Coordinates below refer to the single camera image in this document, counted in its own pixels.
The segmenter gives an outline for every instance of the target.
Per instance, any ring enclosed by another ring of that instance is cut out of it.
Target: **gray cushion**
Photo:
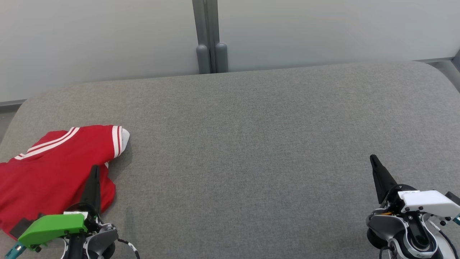
[[[449,80],[417,62],[95,82],[27,100],[0,161],[50,130],[122,125],[103,217],[142,258],[369,259],[369,155],[399,183],[460,195],[459,112]],[[0,235],[2,252],[13,243]],[[116,245],[114,258],[134,258]]]

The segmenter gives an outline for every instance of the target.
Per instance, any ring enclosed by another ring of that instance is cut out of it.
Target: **white stripe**
[[[118,126],[113,126],[112,128],[112,142],[114,143],[114,158],[118,156]]]
[[[118,150],[119,150],[118,155],[120,156],[122,152],[121,147],[123,146],[123,140],[121,138],[121,126],[118,128],[118,141],[120,142],[118,143]]]
[[[436,226],[436,224],[434,224],[431,220],[428,220],[428,222],[437,230],[437,231],[440,231],[441,229]]]
[[[43,144],[37,145],[37,146],[35,146],[35,147],[29,148],[29,149],[27,150],[27,153],[29,153],[30,151],[35,150],[35,149],[37,149],[37,148],[40,148],[40,147],[42,147],[42,146],[46,146],[46,145],[53,144],[53,143],[55,143],[55,142],[58,142],[58,141],[63,140],[63,139],[66,138],[68,135],[70,135],[70,133],[71,133],[71,131],[72,131],[73,129],[74,129],[74,127],[70,128],[69,131],[68,131],[66,134],[64,134],[64,136],[62,136],[62,137],[60,137],[60,138],[58,138],[58,139],[55,139],[55,140],[52,140],[52,141],[48,141],[48,142],[46,142],[46,143],[43,143]]]
[[[61,145],[62,143],[66,142],[67,140],[69,140],[71,137],[73,137],[75,135],[75,133],[77,133],[77,131],[79,130],[80,128],[75,128],[72,133],[67,136],[65,139],[59,141],[59,142],[56,142],[52,145],[49,145],[49,146],[46,146],[46,147],[43,147],[43,148],[40,148],[40,149],[37,149],[35,151],[32,151],[30,153],[27,153],[25,156],[23,156],[23,158],[27,158],[27,157],[31,157],[33,155],[36,155],[36,154],[40,154],[41,152],[45,152],[46,150],[50,150],[54,147],[57,147],[59,145]]]
[[[24,158],[24,154],[20,153],[19,155],[15,156],[14,159],[21,160]]]

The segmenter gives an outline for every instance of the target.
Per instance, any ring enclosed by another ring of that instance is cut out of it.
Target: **teal connector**
[[[21,243],[17,242],[13,248],[5,255],[5,259],[16,259],[18,258],[24,251],[26,247]]]
[[[457,223],[457,225],[460,226],[460,214],[458,214],[458,215],[453,219],[453,221],[454,221],[455,223]]]

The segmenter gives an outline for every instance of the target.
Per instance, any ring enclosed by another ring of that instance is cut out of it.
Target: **white wall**
[[[453,57],[458,0],[218,0],[229,71]]]
[[[198,74],[191,0],[0,1],[0,102],[62,85]]]

